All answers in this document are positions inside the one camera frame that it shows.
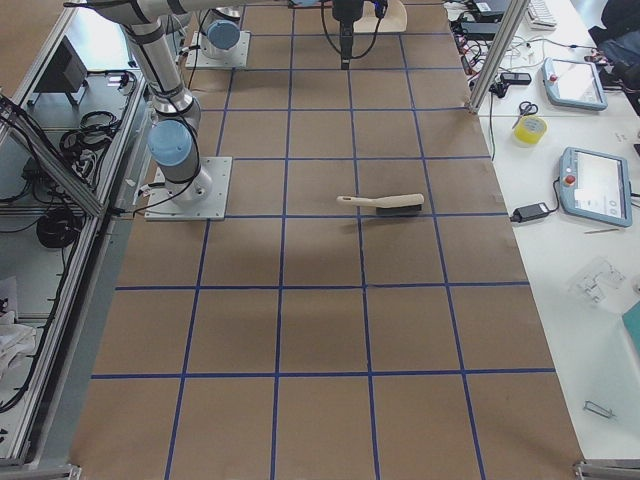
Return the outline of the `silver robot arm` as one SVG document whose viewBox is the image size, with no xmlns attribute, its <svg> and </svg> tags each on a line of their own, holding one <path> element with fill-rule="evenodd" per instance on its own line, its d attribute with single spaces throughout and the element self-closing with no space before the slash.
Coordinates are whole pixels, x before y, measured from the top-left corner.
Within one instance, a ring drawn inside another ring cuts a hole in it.
<svg viewBox="0 0 640 480">
<path fill-rule="evenodd" d="M 152 96 L 158 124 L 147 144 L 164 175 L 168 202 L 189 204 L 209 194 L 211 176 L 204 172 L 198 146 L 199 101 L 186 86 L 169 49 L 161 18 L 191 13 L 218 14 L 244 7 L 247 1 L 68 1 L 66 8 L 91 10 L 119 25 Z"/>
<path fill-rule="evenodd" d="M 240 19 L 238 7 L 217 7 L 199 12 L 200 46 L 207 57 L 221 58 L 237 45 Z"/>
</svg>

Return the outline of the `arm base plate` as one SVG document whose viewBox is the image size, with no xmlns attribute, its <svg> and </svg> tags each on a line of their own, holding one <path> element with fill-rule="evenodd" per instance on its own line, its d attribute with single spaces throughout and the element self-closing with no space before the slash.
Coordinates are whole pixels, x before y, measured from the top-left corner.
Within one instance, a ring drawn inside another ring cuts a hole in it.
<svg viewBox="0 0 640 480">
<path fill-rule="evenodd" d="M 231 157 L 202 157 L 199 175 L 182 192 L 183 186 L 166 183 L 156 168 L 154 181 L 163 186 L 150 193 L 150 208 L 144 210 L 148 221 L 199 221 L 225 219 L 232 172 Z"/>
<path fill-rule="evenodd" d="M 244 69 L 247 66 L 250 38 L 249 31 L 241 31 L 235 45 L 221 49 L 201 33 L 194 33 L 185 66 L 196 69 Z"/>
</svg>

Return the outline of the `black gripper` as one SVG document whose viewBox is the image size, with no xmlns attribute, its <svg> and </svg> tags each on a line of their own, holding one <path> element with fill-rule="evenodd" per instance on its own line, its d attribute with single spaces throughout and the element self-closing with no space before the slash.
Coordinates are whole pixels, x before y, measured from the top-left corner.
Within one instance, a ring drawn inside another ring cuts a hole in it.
<svg viewBox="0 0 640 480">
<path fill-rule="evenodd" d="M 333 19 L 339 23 L 340 67 L 348 70 L 352 59 L 354 25 L 363 16 L 362 0 L 334 0 Z"/>
</svg>

